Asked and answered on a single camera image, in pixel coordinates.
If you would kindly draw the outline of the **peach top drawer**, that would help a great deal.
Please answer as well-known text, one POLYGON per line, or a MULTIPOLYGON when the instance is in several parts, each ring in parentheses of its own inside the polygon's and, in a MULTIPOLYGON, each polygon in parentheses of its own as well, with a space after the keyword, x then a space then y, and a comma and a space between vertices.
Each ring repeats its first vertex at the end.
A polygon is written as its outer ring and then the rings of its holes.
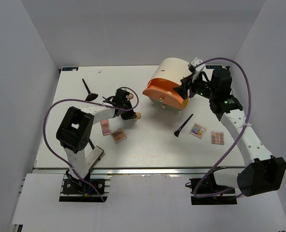
POLYGON ((178 93, 173 90, 173 87, 176 86, 178 86, 178 84, 170 80, 166 80, 163 78, 154 78, 149 81, 146 89, 143 90, 142 94, 152 100, 163 102, 164 104, 168 104, 170 106, 183 110, 181 105, 183 99, 178 95, 178 93), (172 92, 173 96, 167 95, 167 91, 172 92))

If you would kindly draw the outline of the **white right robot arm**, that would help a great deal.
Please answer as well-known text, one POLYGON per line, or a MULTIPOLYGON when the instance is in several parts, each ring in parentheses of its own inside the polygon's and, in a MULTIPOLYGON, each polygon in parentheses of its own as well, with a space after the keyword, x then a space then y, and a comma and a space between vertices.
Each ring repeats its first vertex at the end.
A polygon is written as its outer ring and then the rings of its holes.
POLYGON ((245 165, 241 170, 218 169, 208 173, 204 178, 207 189, 217 193, 223 187, 227 190, 235 188, 246 197, 278 190, 285 174, 286 162, 282 157, 275 157, 248 124, 249 116, 231 94, 230 71, 216 68, 209 81, 204 81, 202 76, 200 73, 193 79, 191 74, 183 78, 181 85, 173 90, 184 100, 194 95, 209 99, 210 109, 234 139, 233 146, 239 149, 245 165))

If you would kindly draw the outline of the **colourful glitter eyeshadow palette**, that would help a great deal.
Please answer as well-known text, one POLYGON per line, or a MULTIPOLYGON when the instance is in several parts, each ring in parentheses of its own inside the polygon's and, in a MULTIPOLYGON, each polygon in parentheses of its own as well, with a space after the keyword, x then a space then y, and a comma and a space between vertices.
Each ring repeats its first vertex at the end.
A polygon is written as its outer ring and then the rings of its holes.
POLYGON ((204 136, 204 134, 205 134, 205 132, 206 132, 206 128, 205 128, 205 127, 203 127, 203 126, 201 126, 201 125, 195 123, 195 124, 192 126, 192 128, 191 128, 191 130, 190 130, 189 133, 192 134, 192 135, 194 135, 195 137, 197 137, 197 138, 199 138, 199 139, 202 139, 203 136, 204 136))

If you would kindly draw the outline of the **brown eyeshadow palette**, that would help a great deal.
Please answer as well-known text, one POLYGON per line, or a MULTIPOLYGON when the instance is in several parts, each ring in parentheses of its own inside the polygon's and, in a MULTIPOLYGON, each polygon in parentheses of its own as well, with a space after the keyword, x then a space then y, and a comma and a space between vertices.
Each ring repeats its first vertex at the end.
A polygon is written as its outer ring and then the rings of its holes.
POLYGON ((116 131, 111 133, 111 137, 113 138, 114 142, 117 144, 127 138, 126 134, 123 132, 121 128, 117 129, 116 131))

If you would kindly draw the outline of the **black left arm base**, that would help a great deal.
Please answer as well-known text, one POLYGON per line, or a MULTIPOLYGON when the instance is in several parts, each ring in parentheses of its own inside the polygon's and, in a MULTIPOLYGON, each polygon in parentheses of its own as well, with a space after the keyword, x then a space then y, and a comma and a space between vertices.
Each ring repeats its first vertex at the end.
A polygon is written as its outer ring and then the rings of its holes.
POLYGON ((66 171, 63 176, 63 181, 60 189, 60 202, 75 202, 75 203, 103 203, 108 198, 110 180, 103 178, 91 178, 88 174, 85 181, 89 184, 77 179, 76 176, 71 176, 69 171, 66 171))

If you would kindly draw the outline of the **silver rectangular makeup case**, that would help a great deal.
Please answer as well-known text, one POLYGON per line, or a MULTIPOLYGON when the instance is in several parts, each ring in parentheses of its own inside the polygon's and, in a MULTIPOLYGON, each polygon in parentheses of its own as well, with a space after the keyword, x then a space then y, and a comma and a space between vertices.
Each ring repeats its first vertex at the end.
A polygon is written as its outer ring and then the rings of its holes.
POLYGON ((87 168, 90 170, 104 154, 104 150, 96 146, 86 158, 87 168))

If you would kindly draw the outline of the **pink blush palette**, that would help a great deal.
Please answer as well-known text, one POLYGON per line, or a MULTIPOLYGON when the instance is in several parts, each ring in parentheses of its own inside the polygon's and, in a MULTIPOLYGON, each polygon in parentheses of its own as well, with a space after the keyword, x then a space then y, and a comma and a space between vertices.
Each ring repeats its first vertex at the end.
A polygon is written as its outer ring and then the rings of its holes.
POLYGON ((101 130, 102 130, 103 136, 107 136, 107 135, 111 134, 111 128, 110 128, 110 124, 109 124, 108 119, 101 120, 100 125, 101 125, 101 130))

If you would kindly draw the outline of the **cream round drawer organizer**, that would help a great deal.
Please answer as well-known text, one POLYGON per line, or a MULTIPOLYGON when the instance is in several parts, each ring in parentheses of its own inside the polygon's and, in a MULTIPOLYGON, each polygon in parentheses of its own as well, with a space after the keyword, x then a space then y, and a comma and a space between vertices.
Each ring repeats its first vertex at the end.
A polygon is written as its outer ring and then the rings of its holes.
POLYGON ((181 85, 181 79, 189 76, 188 61, 180 58, 166 58, 159 65, 142 94, 151 102, 166 110, 180 112, 187 107, 184 100, 173 88, 181 85))

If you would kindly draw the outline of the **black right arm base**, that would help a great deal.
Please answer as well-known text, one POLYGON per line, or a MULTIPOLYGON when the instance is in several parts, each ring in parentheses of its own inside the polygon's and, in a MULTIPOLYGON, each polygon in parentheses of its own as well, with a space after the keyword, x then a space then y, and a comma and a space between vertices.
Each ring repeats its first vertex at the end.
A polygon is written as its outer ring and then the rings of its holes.
POLYGON ((192 205, 233 205, 237 204, 235 189, 237 176, 242 168, 217 167, 205 176, 209 168, 190 168, 191 177, 185 184, 191 191, 192 205))

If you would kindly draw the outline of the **nude nine-pan eyeshadow palette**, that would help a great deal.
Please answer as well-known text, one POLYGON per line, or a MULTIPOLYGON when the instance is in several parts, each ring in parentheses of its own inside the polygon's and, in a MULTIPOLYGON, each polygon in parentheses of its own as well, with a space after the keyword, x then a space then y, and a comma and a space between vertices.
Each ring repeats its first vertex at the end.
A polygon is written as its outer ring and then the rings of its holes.
POLYGON ((215 145, 224 145, 224 133, 220 131, 211 131, 211 143, 215 145))

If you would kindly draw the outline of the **yellow drawer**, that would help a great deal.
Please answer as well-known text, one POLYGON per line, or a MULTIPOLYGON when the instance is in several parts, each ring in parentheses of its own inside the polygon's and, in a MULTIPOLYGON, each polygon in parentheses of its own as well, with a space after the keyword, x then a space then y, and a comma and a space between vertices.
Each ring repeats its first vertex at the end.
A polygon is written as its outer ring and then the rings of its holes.
POLYGON ((187 107, 188 103, 189 103, 189 99, 183 100, 183 102, 181 104, 182 105, 182 109, 185 109, 187 107))

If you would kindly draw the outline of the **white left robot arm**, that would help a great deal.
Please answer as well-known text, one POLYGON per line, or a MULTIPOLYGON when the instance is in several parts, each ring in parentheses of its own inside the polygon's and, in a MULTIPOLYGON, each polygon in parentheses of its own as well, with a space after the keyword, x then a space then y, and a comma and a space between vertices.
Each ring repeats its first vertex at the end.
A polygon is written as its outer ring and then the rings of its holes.
POLYGON ((90 188, 86 176, 90 173, 84 150, 89 143, 93 125, 105 119, 121 117, 122 120, 138 120, 141 114, 134 111, 130 94, 137 96, 128 87, 118 88, 114 96, 104 98, 102 103, 83 101, 90 104, 88 108, 70 107, 56 133, 56 138, 64 148, 69 163, 69 174, 75 176, 74 188, 84 193, 90 188))

